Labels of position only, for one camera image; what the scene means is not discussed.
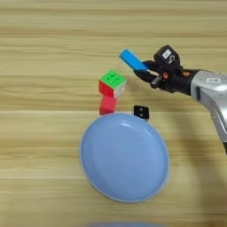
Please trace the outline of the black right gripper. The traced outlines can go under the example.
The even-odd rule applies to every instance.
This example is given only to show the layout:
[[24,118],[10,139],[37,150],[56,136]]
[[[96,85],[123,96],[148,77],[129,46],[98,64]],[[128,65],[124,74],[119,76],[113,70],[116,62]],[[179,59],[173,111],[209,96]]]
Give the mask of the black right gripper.
[[143,64],[151,71],[159,74],[154,75],[148,71],[135,70],[135,75],[143,82],[150,84],[152,88],[159,88],[169,93],[183,93],[191,95],[191,83],[193,77],[198,73],[196,69],[178,69],[175,73],[164,72],[158,63],[153,60],[146,60]]

